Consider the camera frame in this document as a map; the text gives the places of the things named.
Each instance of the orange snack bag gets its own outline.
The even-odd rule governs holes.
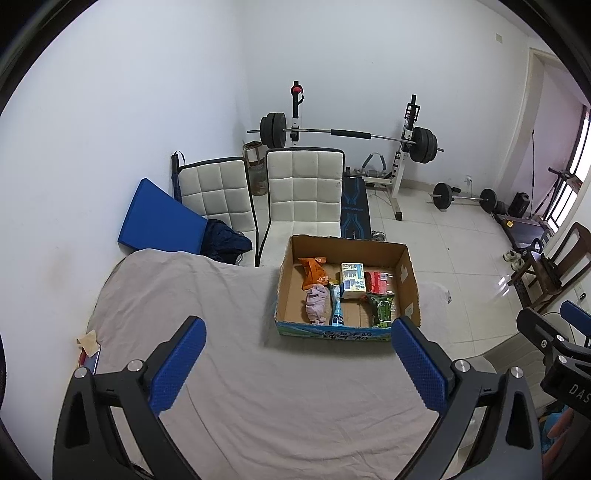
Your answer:
[[[324,268],[321,267],[323,263],[326,263],[326,257],[300,258],[299,260],[306,272],[306,279],[301,286],[302,290],[309,290],[315,284],[328,284],[329,276],[326,274]]]

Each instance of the snack package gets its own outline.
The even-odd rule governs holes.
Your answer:
[[[394,276],[386,272],[365,272],[365,284],[368,293],[394,295],[392,283]]]
[[[324,268],[321,267],[322,264],[326,263],[326,257],[300,258],[299,260],[306,272],[306,278],[301,286],[302,290],[309,290],[315,284],[328,284],[329,276],[326,274]]]
[[[393,305],[394,310],[397,310],[394,296],[368,293],[366,295],[366,298],[368,299],[368,302],[371,305],[372,311],[374,313],[374,317],[372,319],[372,326],[380,328],[391,327],[392,321],[398,318],[397,315],[392,315]]]

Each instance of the window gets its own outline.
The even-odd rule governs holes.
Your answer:
[[[573,155],[567,169],[569,173],[574,174],[581,182],[585,180],[587,173],[589,173],[589,167],[591,167],[591,135],[589,135],[589,126],[589,110],[587,107],[584,107],[579,140],[576,144],[576,149],[573,149]],[[564,223],[577,199],[579,189],[575,187],[575,190],[573,190],[571,185],[571,181],[561,180],[558,184],[558,195],[544,215],[544,219],[548,222],[554,233]]]

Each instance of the black weight bench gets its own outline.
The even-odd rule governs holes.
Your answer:
[[[343,238],[372,238],[368,195],[365,182],[360,177],[343,177],[340,234]]]

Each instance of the weight plate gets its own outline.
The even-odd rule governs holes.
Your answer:
[[[452,201],[452,188],[447,183],[441,182],[435,185],[433,189],[433,203],[438,210],[447,210],[452,204]]]
[[[502,202],[499,200],[496,203],[495,210],[493,211],[493,213],[496,213],[497,215],[506,215],[507,214],[507,205],[505,205],[505,202]]]
[[[274,113],[269,113],[261,119],[261,142],[268,148],[273,148],[273,117]]]
[[[424,130],[427,133],[429,146],[427,148],[427,154],[425,155],[423,163],[429,163],[430,161],[433,161],[435,159],[435,155],[437,155],[437,138],[430,130],[426,128]]]
[[[496,208],[498,198],[496,193],[491,189],[484,189],[480,194],[480,206],[486,213],[492,213]]]
[[[415,127],[413,129],[412,141],[415,142],[415,144],[411,145],[408,149],[411,160],[418,163],[426,163],[425,157],[429,148],[429,137],[425,129]]]
[[[273,148],[285,147],[285,129],[287,120],[284,113],[276,113],[273,117]]]

